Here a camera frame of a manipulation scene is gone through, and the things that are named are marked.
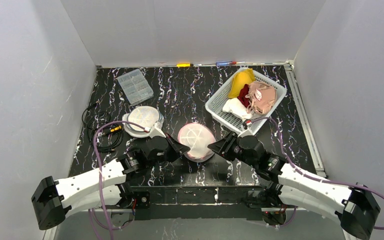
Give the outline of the red bra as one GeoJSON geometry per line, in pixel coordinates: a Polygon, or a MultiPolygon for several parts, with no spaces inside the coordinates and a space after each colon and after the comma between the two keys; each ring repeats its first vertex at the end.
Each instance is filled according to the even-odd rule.
{"type": "Polygon", "coordinates": [[[250,105],[250,99],[247,97],[249,94],[249,85],[245,84],[240,90],[237,99],[247,108],[250,105]]]}

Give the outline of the white mesh bag pink zipper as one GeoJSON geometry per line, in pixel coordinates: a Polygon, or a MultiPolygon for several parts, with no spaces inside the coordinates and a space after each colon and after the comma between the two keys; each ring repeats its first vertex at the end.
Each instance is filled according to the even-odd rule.
{"type": "Polygon", "coordinates": [[[202,124],[189,123],[184,125],[178,132],[177,141],[189,147],[189,151],[184,156],[192,162],[203,163],[214,155],[214,152],[208,148],[208,145],[215,143],[216,138],[202,124]]]}

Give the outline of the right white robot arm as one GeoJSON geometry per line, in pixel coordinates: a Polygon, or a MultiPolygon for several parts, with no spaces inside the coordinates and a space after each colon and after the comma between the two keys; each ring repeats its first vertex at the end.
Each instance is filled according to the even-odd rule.
{"type": "Polygon", "coordinates": [[[258,176],[270,181],[264,197],[274,204],[304,208],[329,218],[360,240],[371,237],[381,208],[366,185],[333,183],[293,167],[284,157],[266,151],[253,135],[239,137],[231,132],[208,148],[225,160],[253,167],[258,176]]]}

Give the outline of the white mesh bag blue zipper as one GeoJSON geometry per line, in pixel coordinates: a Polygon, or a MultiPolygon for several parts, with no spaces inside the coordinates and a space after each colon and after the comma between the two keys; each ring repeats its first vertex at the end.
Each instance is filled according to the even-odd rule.
{"type": "MultiPolygon", "coordinates": [[[[164,116],[152,106],[138,106],[131,112],[126,113],[122,116],[122,120],[131,122],[144,127],[150,131],[150,128],[156,121],[164,123],[164,116]]],[[[149,132],[145,132],[142,128],[131,124],[123,123],[125,131],[134,138],[148,138],[149,132]]]]}

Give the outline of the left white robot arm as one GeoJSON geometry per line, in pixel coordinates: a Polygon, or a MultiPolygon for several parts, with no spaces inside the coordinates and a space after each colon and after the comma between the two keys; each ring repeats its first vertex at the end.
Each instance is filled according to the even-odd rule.
{"type": "Polygon", "coordinates": [[[158,163],[181,158],[189,150],[169,134],[155,136],[102,167],[58,180],[43,178],[31,197],[38,228],[51,229],[88,209],[119,204],[130,207],[138,196],[129,181],[145,175],[158,163]]]}

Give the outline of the white plastic basket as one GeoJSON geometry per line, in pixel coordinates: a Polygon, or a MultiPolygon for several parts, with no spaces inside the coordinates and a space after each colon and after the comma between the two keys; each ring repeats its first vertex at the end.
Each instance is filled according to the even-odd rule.
{"type": "MultiPolygon", "coordinates": [[[[227,129],[231,130],[232,132],[235,132],[238,135],[244,130],[244,128],[242,127],[244,121],[231,113],[222,112],[222,107],[228,100],[228,93],[231,90],[234,75],[245,69],[247,68],[241,67],[237,71],[235,71],[205,103],[206,111],[211,114],[212,118],[215,121],[219,122],[221,126],[226,127],[227,129]]],[[[275,111],[275,109],[280,105],[281,101],[287,94],[287,89],[276,81],[265,76],[264,74],[257,72],[256,70],[254,70],[253,73],[257,81],[264,82],[267,85],[274,87],[277,94],[276,102],[274,103],[272,109],[263,116],[262,120],[258,120],[252,123],[250,129],[252,130],[252,133],[256,135],[260,128],[263,126],[263,124],[267,121],[267,118],[269,118],[271,114],[275,111]]]]}

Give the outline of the beige pink bra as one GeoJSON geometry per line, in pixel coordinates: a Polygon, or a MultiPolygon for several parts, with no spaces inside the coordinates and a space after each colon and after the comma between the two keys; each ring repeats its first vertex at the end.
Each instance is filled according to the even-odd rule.
{"type": "Polygon", "coordinates": [[[277,100],[277,92],[273,86],[261,81],[254,81],[249,85],[248,94],[245,96],[249,105],[248,114],[266,115],[277,100]]]}

